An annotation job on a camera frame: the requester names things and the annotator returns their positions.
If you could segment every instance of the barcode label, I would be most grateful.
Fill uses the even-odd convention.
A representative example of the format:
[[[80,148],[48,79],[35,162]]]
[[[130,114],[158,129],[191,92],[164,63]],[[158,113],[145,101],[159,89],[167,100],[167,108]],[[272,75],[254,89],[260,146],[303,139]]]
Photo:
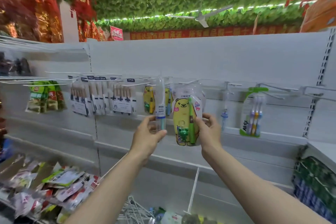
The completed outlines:
[[[159,113],[156,114],[156,116],[165,116],[165,105],[159,105],[158,106]]]

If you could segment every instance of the hand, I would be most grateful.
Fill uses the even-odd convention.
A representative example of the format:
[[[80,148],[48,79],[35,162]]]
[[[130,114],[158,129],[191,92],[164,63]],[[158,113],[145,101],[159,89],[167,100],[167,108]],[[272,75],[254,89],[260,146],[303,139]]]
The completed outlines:
[[[209,149],[222,148],[221,126],[218,124],[216,118],[208,113],[203,113],[203,118],[208,120],[204,122],[201,118],[196,117],[202,154]]]
[[[155,131],[156,129],[155,124],[150,124],[150,122],[154,120],[154,115],[147,116],[133,135],[130,153],[140,154],[144,162],[146,162],[149,156],[154,152],[158,142],[167,134],[167,130],[160,130],[154,134],[151,133],[151,131]]]

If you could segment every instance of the pink sign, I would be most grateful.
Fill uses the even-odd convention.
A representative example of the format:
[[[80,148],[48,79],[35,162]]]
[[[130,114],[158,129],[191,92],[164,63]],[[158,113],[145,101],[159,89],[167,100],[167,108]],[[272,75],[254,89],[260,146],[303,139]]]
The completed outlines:
[[[113,27],[113,26],[110,26],[110,29],[111,29],[111,36],[112,36],[113,40],[115,40],[115,41],[123,41],[124,40],[122,29],[116,28],[116,27]]]

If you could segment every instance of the left hand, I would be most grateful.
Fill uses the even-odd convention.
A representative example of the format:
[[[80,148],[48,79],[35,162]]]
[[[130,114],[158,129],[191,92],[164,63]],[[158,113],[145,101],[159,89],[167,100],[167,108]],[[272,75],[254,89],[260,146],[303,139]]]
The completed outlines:
[[[154,152],[157,144],[167,134],[167,130],[160,130],[152,134],[151,131],[156,129],[155,124],[150,124],[155,120],[155,116],[147,116],[138,126],[133,135],[133,141],[130,153],[140,154],[144,161]]]

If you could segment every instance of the red banner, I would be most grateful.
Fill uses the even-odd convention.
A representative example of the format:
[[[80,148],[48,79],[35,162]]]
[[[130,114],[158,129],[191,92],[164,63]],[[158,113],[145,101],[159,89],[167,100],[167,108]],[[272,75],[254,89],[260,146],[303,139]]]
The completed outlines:
[[[258,26],[255,35],[260,34],[281,34],[298,33],[299,26]],[[252,35],[253,27],[226,27],[212,28],[202,30],[166,30],[153,32],[131,32],[131,40],[144,39],[168,39],[168,38],[189,38],[189,37],[207,37],[207,36],[230,36],[230,35]]]
[[[123,36],[123,30],[120,28],[116,28],[114,26],[110,26],[111,29],[111,36],[113,40],[115,41],[123,41],[124,36]]]

